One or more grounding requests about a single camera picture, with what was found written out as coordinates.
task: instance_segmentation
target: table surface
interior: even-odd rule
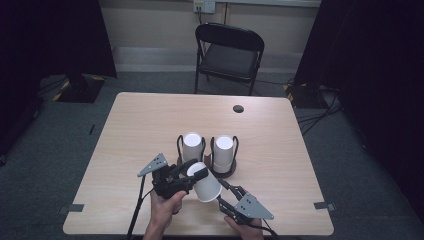
[[[243,113],[233,111],[242,105]],[[178,159],[177,138],[197,132],[209,142],[219,135],[237,136],[237,169],[226,180],[242,186],[274,215],[271,228],[279,235],[331,235],[333,225],[323,202],[305,143],[290,102],[285,98],[186,94],[120,93],[69,212],[67,234],[123,234],[137,203],[142,170],[158,153]],[[152,188],[146,177],[145,193]],[[237,203],[230,191],[221,196]],[[150,218],[146,197],[134,234],[144,234]],[[183,200],[165,235],[232,236],[218,202],[202,203],[194,190]]]

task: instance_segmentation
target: small black object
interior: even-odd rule
[[[235,105],[235,106],[233,107],[233,110],[234,110],[234,112],[236,112],[236,113],[242,113],[242,112],[244,112],[244,107],[243,107],[243,106],[241,106],[241,105]]]
[[[93,131],[94,131],[94,127],[95,127],[95,126],[96,126],[95,124],[93,124],[93,126],[91,126],[90,134],[89,134],[89,135],[93,134]]]
[[[314,203],[315,209],[327,209],[329,212],[336,210],[334,203],[327,204],[326,202],[316,202]]]

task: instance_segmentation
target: person's arm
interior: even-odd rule
[[[252,228],[246,225],[238,225],[232,218],[225,216],[224,220],[232,227],[234,230],[240,233],[240,236],[243,240],[263,240],[264,235],[261,229]],[[255,218],[251,222],[252,225],[262,226],[262,220]]]
[[[155,191],[150,193],[151,216],[143,240],[162,239],[165,229],[171,224],[172,215],[180,211],[182,199],[185,195],[187,195],[185,191],[180,191],[170,199],[164,199],[158,196]]]

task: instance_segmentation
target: metal bracket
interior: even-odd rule
[[[274,216],[250,193],[246,193],[234,208],[248,218],[274,219]]]
[[[84,204],[71,204],[67,207],[61,207],[57,213],[66,215],[68,212],[82,212],[83,209]]]
[[[328,209],[329,212],[336,210],[336,205],[334,203],[327,204],[326,202],[317,202],[314,203],[315,209]]]
[[[165,166],[168,166],[168,162],[166,161],[165,156],[163,156],[163,153],[159,153],[143,170],[140,171],[139,174],[137,174],[137,176],[142,177]]]

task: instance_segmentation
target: beige wall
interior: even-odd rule
[[[192,1],[101,0],[112,46],[142,48],[196,48],[199,24]],[[202,14],[203,22],[223,22],[260,34],[267,52],[302,53],[318,8],[216,4],[215,14]]]

